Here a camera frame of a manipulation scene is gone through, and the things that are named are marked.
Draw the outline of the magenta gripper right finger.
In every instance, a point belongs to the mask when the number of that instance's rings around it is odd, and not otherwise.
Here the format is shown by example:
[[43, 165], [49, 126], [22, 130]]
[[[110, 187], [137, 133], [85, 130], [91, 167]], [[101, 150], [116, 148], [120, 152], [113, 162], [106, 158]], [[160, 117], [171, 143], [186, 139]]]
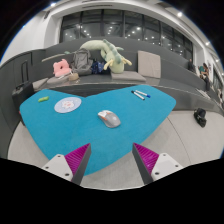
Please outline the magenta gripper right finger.
[[133, 144], [132, 153], [145, 185], [183, 169], [169, 154], [157, 154], [137, 143]]

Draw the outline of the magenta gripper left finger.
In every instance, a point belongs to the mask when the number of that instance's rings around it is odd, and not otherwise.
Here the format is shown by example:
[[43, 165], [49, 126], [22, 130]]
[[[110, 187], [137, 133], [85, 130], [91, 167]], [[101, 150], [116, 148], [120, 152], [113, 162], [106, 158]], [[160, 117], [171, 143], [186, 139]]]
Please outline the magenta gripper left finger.
[[76, 185], [80, 185], [90, 155], [91, 144], [88, 143], [71, 151], [67, 155], [55, 155], [42, 167], [42, 169], [75, 183]]

